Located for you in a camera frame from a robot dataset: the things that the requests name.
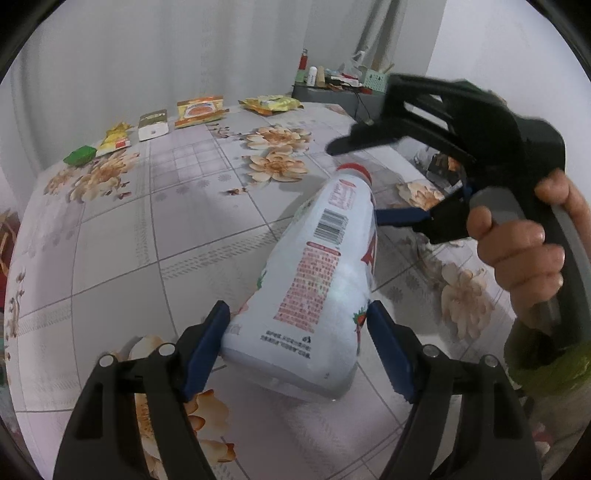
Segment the finger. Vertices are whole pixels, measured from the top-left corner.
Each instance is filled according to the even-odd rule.
[[[492,213],[485,206],[475,207],[470,211],[466,222],[468,235],[474,240],[480,240],[492,228]]]
[[[591,257],[591,209],[583,194],[560,170],[554,170],[535,188],[535,194],[549,205],[562,205],[577,229],[587,255]]]
[[[518,285],[511,291],[511,304],[518,317],[527,314],[527,310],[536,303],[548,301],[559,291],[564,280],[560,273],[539,275]]]
[[[491,267],[498,262],[544,243],[544,229],[531,220],[512,220],[494,226],[478,242],[478,256]]]
[[[528,248],[495,265],[495,279],[501,288],[508,291],[539,275],[560,272],[564,265],[564,248],[546,244]]]

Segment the small bottle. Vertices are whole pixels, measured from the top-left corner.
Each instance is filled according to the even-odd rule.
[[[295,213],[222,338],[224,360],[250,380],[309,401],[350,388],[375,263],[370,185],[344,164]]]
[[[308,79],[306,80],[306,85],[308,87],[313,87],[314,85],[316,85],[316,73],[318,72],[318,69],[316,67],[310,67],[310,70],[308,71]]]
[[[304,48],[304,51],[300,57],[300,65],[297,68],[297,74],[295,75],[295,79],[297,83],[304,83],[304,79],[306,78],[306,66],[308,65],[308,51]]]

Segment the barcode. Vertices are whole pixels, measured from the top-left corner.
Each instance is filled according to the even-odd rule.
[[[348,219],[345,215],[325,209],[322,217],[320,217],[320,222],[316,226],[314,236],[321,240],[326,240],[333,245],[340,245],[343,241],[347,222]]]

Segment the snack package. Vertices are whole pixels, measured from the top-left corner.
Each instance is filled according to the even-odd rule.
[[[64,162],[73,167],[81,167],[86,165],[90,160],[94,160],[95,157],[96,149],[85,145],[70,153],[64,158]]]
[[[238,100],[244,108],[253,110],[261,115],[273,115],[277,112],[287,112],[297,108],[304,108],[301,102],[285,95],[262,95],[257,98]]]
[[[96,149],[96,156],[100,157],[102,155],[114,152],[121,148],[129,147],[131,145],[131,142],[127,137],[127,130],[129,130],[130,128],[132,128],[130,124],[120,122],[110,130],[107,130],[105,139]]]
[[[374,281],[370,185],[362,166],[343,164],[295,213],[222,338],[245,378],[307,401],[351,386]]]
[[[168,133],[168,117],[166,110],[146,113],[139,117],[138,138],[139,141],[149,140],[150,138],[161,137]]]
[[[177,107],[178,120],[174,123],[176,128],[220,120],[230,111],[223,109],[223,96],[194,98],[177,103]]]

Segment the chip bag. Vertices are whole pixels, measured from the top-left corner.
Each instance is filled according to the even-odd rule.
[[[127,130],[129,130],[130,128],[132,128],[130,124],[120,122],[113,128],[107,130],[105,134],[105,139],[96,149],[96,156],[100,157],[102,155],[114,152],[121,148],[129,147],[131,145],[131,142],[127,137]]]
[[[223,96],[201,97],[177,103],[176,128],[190,127],[213,120],[220,120],[229,109],[223,109]]]
[[[253,110],[261,115],[273,115],[277,112],[287,112],[297,108],[304,108],[301,102],[285,95],[262,95],[257,98],[246,98],[238,103],[244,108]]]

